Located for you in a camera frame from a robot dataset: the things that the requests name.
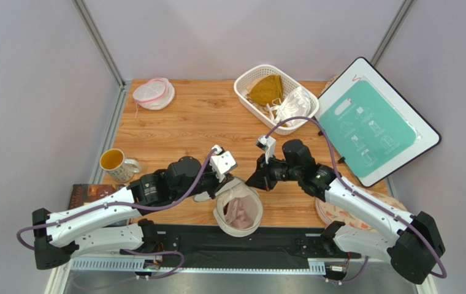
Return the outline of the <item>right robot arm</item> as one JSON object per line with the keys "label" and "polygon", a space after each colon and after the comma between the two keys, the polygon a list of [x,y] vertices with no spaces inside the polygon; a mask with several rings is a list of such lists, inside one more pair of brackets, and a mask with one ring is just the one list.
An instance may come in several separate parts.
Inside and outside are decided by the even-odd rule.
{"label": "right robot arm", "polygon": [[333,168],[316,163],[301,140],[283,145],[283,160],[274,155],[274,138],[261,135],[256,144],[263,154],[247,186],[271,191],[279,182],[296,182],[307,195],[354,215],[372,228],[367,231],[334,221],[323,231],[333,246],[388,262],[400,276],[418,285],[441,265],[445,246],[431,215],[423,211],[414,215],[372,196]]}

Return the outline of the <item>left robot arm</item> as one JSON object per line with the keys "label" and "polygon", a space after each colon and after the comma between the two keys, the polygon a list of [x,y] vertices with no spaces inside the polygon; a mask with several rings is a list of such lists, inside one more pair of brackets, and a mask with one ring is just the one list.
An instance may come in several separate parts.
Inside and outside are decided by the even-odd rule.
{"label": "left robot arm", "polygon": [[57,213],[45,208],[33,211],[37,269],[56,268],[97,251],[151,252],[158,241],[151,221],[121,230],[115,223],[169,209],[189,196],[213,198],[233,179],[236,167],[229,152],[208,156],[203,164],[185,156],[88,205]]}

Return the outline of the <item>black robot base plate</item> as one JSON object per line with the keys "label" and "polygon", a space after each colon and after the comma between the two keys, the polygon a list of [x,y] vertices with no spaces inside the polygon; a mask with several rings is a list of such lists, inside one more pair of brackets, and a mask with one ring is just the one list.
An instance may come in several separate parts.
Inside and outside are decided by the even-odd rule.
{"label": "black robot base plate", "polygon": [[345,263],[360,254],[343,252],[323,237],[323,228],[259,227],[236,238],[216,225],[147,225],[141,253],[179,251],[196,266],[298,268],[309,258]]}

